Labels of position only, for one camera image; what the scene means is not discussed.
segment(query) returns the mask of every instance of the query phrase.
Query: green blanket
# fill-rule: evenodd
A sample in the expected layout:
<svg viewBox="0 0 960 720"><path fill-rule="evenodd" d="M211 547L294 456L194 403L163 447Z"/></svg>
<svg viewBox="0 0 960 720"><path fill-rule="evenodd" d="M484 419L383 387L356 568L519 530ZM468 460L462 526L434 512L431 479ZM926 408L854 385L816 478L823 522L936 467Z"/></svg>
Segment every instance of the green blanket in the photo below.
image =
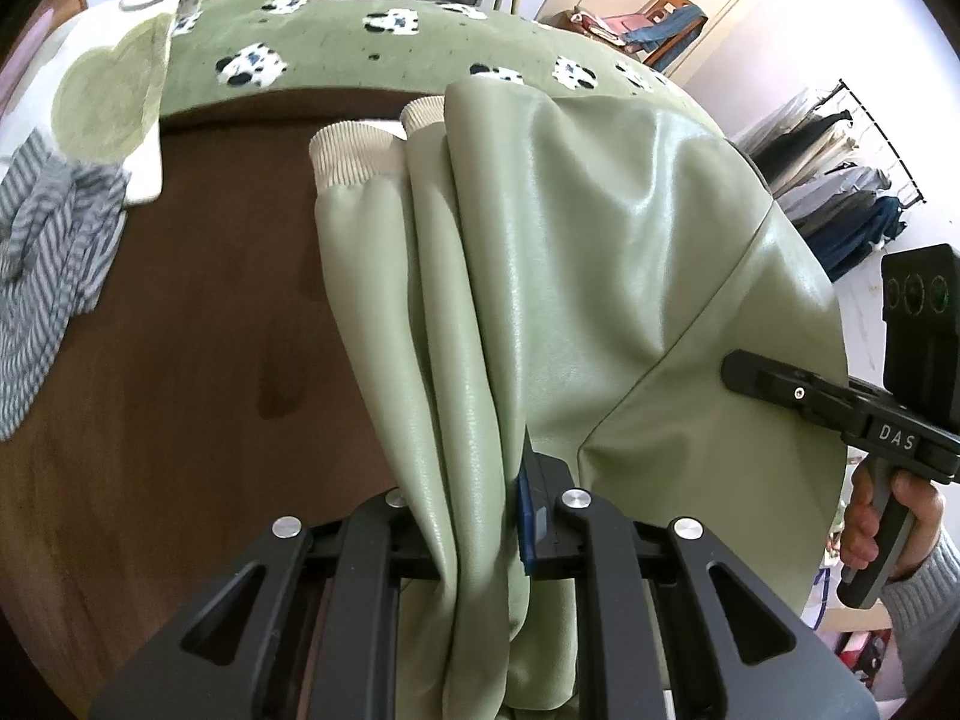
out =
<svg viewBox="0 0 960 720"><path fill-rule="evenodd" d="M679 86L611 47L506 13L417 0L203 0L175 30L160 114L267 90L440 95L471 74L552 98L654 95L720 134Z"/></svg>

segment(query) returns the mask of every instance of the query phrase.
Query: striped cloth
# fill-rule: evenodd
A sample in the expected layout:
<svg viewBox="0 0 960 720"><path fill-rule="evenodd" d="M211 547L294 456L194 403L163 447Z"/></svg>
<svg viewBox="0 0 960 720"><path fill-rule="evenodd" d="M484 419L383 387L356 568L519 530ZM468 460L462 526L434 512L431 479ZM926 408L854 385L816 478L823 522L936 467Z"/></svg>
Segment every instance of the striped cloth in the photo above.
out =
<svg viewBox="0 0 960 720"><path fill-rule="evenodd" d="M128 175L51 153L36 130L0 183L0 440L19 427L66 324L92 311L116 255Z"/></svg>

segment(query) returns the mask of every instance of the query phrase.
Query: pink cloth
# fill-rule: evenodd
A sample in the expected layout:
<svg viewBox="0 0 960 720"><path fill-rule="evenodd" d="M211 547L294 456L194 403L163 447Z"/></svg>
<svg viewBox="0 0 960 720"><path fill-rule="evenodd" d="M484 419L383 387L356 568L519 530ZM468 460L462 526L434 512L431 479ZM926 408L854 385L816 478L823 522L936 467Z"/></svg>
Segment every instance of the pink cloth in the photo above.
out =
<svg viewBox="0 0 960 720"><path fill-rule="evenodd" d="M611 16L604 19L614 33L622 35L624 32L640 29L642 26L653 26L654 23L642 13L628 13L625 16Z"/></svg>

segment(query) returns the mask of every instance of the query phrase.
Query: jacket seam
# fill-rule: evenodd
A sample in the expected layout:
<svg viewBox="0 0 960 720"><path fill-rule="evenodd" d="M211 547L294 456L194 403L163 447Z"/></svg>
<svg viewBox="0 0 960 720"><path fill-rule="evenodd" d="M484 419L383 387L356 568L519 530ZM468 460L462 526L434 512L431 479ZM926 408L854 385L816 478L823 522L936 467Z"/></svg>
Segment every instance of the jacket seam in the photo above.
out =
<svg viewBox="0 0 960 720"><path fill-rule="evenodd" d="M762 220L760 220L760 224L757 225L757 229L755 229L754 234L752 234L752 236L750 237L750 242L747 243L743 252L737 258L736 262L733 264L733 267L730 269L730 272L727 273L727 276L723 279L723 281L720 282L716 290L713 291L713 294L710 296L709 300L707 300L707 302L704 303L703 307L697 312L696 316L693 317L693 319L690 319L689 324L683 329L682 332L678 333L677 338L674 338L673 343L671 343L669 348L667 348L666 351L664 351L664 354L661 354L661 357L659 357L659 360L654 362L654 364L651 365L651 367L649 367L648 370L645 370L645 372L643 372L642 375L640 375L640 378L638 378L637 381L635 381L635 383L629 389L627 389L626 392L624 392L623 397L621 397L621 399L619 399L616 402L616 404L613 405L613 408L611 408L611 410L609 410L607 413L603 415L603 418L601 418L600 421L593 426L590 432L587 433L587 437L585 437L584 440L580 443L580 446L577 447L576 461L577 461L578 481L582 480L583 478L583 469L582 469L581 459L583 456L584 447L589 443L590 439L593 438L594 434L601 427L603 427L603 424L619 410L620 406L623 405L624 401L626 401L627 398L629 398L637 390L637 388L641 384L643 384L643 382L651 373L653 373L657 368L659 368L661 363L669 356L670 352L672 352L674 348L676 348L677 344L680 343L680 341L683 341L683 338L690 331L690 328L693 327L693 325L697 323L697 320L700 317L702 317L704 312L706 312L707 309L709 309L710 305L712 305L714 300L716 300L717 295L719 295L720 290L723 290L723 288L726 287L727 282L731 279L731 276L733 276L733 274L736 273L737 269L743 264L743 261L747 258L747 255L750 254L752 248L754 247L754 243L757 241L757 237L760 235L760 230L763 229L763 226L767 223L767 220L769 220L771 213L773 213L775 205L776 205L776 201L774 201L774 199L771 198L770 205L767 208L767 212L766 214L763 215Z"/></svg>

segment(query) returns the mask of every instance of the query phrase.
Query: cow print pattern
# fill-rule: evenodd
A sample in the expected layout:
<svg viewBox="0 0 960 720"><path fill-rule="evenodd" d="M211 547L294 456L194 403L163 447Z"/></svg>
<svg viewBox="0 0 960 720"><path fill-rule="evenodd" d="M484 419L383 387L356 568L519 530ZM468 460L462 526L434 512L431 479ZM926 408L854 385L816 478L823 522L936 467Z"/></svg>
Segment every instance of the cow print pattern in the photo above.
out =
<svg viewBox="0 0 960 720"><path fill-rule="evenodd" d="M200 18L200 13L203 11L198 10L192 16L186 16L182 19L177 19L174 22L173 31L170 33L172 37L176 35L186 35L193 31L193 28L197 25L197 20Z"/></svg>
<svg viewBox="0 0 960 720"><path fill-rule="evenodd" d="M395 7L386 13L370 13L363 18L368 32L388 32L392 35L416 35L419 32L419 16L416 10Z"/></svg>
<svg viewBox="0 0 960 720"><path fill-rule="evenodd" d="M290 13L296 13L308 0L270 0L260 6L260 10L266 10L269 13L275 13L279 16L286 16Z"/></svg>
<svg viewBox="0 0 960 720"><path fill-rule="evenodd" d="M553 77L568 89L596 89L597 76L589 68L578 65L572 59L558 56L553 66Z"/></svg>
<svg viewBox="0 0 960 720"><path fill-rule="evenodd" d="M470 74L472 76L481 76L483 79L498 79L523 85L523 76L516 70L511 70L510 68L489 67L488 65L476 64L470 66Z"/></svg>
<svg viewBox="0 0 960 720"><path fill-rule="evenodd" d="M270 86L287 71L287 63L265 43L252 43L217 62L217 80L227 86Z"/></svg>
<svg viewBox="0 0 960 720"><path fill-rule="evenodd" d="M630 83L638 89L642 89L645 92L651 92L653 90L649 81L642 77L636 70L632 69L632 67L629 67L626 62L617 62L616 69L623 74L624 79L630 81Z"/></svg>
<svg viewBox="0 0 960 720"><path fill-rule="evenodd" d="M438 2L438 5L450 13L458 13L461 16L466 16L468 19L478 20L479 22L488 18L486 13L472 5L459 5L456 4L456 2Z"/></svg>

